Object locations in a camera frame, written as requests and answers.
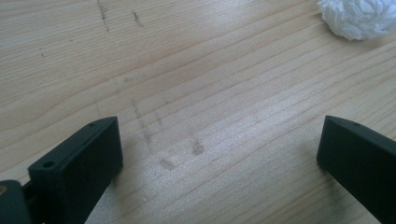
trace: wood grain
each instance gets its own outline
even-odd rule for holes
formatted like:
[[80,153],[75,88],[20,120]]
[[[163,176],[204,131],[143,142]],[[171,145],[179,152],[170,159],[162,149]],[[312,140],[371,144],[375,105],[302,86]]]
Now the wood grain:
[[396,35],[317,1],[0,1],[0,179],[118,116],[87,223],[377,223],[316,163],[325,115],[396,139]]

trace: black plastic part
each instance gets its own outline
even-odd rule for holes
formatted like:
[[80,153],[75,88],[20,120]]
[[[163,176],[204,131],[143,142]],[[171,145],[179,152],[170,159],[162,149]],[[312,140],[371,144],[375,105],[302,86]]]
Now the black plastic part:
[[318,164],[381,223],[396,223],[396,142],[359,123],[327,116]]
[[116,117],[90,123],[29,167],[49,224],[84,223],[122,167]]
[[0,223],[33,223],[18,181],[0,181]]

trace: hole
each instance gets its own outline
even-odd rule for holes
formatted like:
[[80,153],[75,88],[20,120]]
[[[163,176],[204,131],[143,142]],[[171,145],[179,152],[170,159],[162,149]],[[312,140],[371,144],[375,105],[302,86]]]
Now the hole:
[[54,161],[47,161],[46,163],[43,164],[43,167],[44,168],[50,168],[50,167],[52,167],[54,165],[55,165]]
[[7,191],[7,186],[0,186],[0,195],[4,194]]

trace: wooden table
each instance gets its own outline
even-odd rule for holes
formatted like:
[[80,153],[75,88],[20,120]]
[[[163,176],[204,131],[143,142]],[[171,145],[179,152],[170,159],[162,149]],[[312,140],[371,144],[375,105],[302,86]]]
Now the wooden table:
[[0,179],[118,116],[124,168],[87,223],[377,223],[317,166],[325,115],[396,139],[396,35],[317,1],[2,0]]

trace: white fluffy object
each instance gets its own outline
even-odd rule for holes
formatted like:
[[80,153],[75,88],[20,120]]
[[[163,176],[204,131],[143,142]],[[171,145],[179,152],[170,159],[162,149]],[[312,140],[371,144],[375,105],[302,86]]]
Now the white fluffy object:
[[396,0],[321,0],[322,19],[340,36],[373,39],[396,28]]

